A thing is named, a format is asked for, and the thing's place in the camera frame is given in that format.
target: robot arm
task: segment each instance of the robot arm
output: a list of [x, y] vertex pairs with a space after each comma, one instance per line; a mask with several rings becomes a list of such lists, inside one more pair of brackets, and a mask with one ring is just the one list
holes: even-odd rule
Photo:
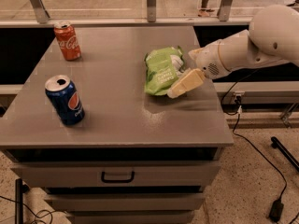
[[205, 77], [216, 79], [243, 68], [284, 63], [299, 66], [299, 13], [281, 5], [266, 7], [253, 17], [249, 30], [192, 50], [189, 55], [198, 68], [172, 85], [168, 91], [171, 98], [200, 86]]

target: power adapter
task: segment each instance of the power adapter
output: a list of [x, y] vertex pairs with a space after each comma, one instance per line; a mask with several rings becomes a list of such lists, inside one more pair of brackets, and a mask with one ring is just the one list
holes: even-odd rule
[[282, 210], [283, 210], [283, 203], [281, 202], [281, 198], [273, 201], [269, 218], [275, 222], [278, 222], [281, 218]]

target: concrete floor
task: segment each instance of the concrete floor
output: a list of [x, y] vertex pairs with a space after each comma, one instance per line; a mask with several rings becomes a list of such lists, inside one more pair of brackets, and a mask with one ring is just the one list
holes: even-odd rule
[[[42, 0], [52, 19], [144, 19], [147, 17], [146, 0]], [[232, 17], [252, 16], [261, 8], [287, 5], [294, 0], [234, 0]], [[210, 0], [216, 9], [221, 0]], [[157, 18], [197, 18], [201, 0], [157, 0]], [[0, 0], [1, 20], [34, 19], [35, 13], [29, 0]]]
[[[236, 117], [227, 116], [234, 127]], [[245, 135], [284, 174], [288, 187], [282, 202], [284, 210], [280, 224], [288, 224], [299, 212], [299, 174], [286, 158], [271, 148], [272, 136], [299, 160], [299, 114], [291, 116], [292, 129], [287, 129], [279, 113], [243, 113], [237, 133]], [[272, 202], [284, 187], [279, 173], [244, 139], [234, 135], [235, 144], [224, 150], [221, 170], [205, 190], [206, 200], [191, 224], [267, 224], [273, 223], [268, 214]], [[0, 195], [14, 199], [14, 182], [17, 178], [8, 168], [10, 160], [0, 153]], [[24, 194], [24, 202], [36, 213], [51, 210], [43, 201], [42, 189], [31, 189]], [[26, 223], [34, 217], [24, 209]], [[14, 216], [14, 203], [0, 199], [0, 223]], [[64, 214], [54, 214], [54, 224], [69, 224]]]

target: soda can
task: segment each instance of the soda can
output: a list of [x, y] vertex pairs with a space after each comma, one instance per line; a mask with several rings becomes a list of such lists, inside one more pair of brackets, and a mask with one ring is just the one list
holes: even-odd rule
[[54, 24], [54, 33], [64, 58], [68, 61], [81, 56], [75, 29], [69, 21], [60, 21]]
[[75, 84], [68, 76], [52, 77], [45, 84], [46, 95], [65, 125], [76, 124], [84, 118], [84, 109]]

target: cabinet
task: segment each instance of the cabinet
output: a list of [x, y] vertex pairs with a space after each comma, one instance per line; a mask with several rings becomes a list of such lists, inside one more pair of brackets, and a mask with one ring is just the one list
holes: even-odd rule
[[[82, 58], [56, 40], [0, 119], [11, 169], [72, 223], [188, 223], [233, 144], [213, 83], [175, 100], [143, 92], [153, 49], [198, 48], [192, 27], [77, 28]], [[194, 63], [185, 54], [188, 66]], [[49, 77], [68, 75], [86, 117], [72, 127], [47, 100]]]

